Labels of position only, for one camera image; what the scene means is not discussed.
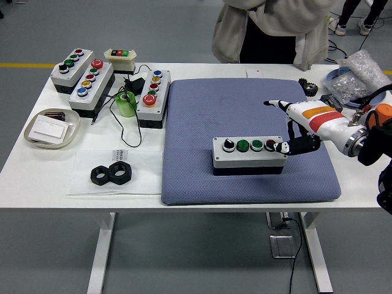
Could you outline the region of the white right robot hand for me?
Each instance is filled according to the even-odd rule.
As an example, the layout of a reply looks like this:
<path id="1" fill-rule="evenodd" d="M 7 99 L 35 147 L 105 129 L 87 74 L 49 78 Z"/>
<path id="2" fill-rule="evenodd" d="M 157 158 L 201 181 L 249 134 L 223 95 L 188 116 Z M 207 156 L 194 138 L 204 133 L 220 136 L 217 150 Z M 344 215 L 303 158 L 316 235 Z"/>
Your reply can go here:
<path id="1" fill-rule="evenodd" d="M 365 134 L 363 126 L 350 126 L 349 119 L 320 100 L 290 103 L 267 100 L 285 112 L 289 140 L 267 143 L 268 150 L 294 156 L 319 149 L 322 141 L 331 141 L 344 155 L 356 156 L 355 143 Z"/>

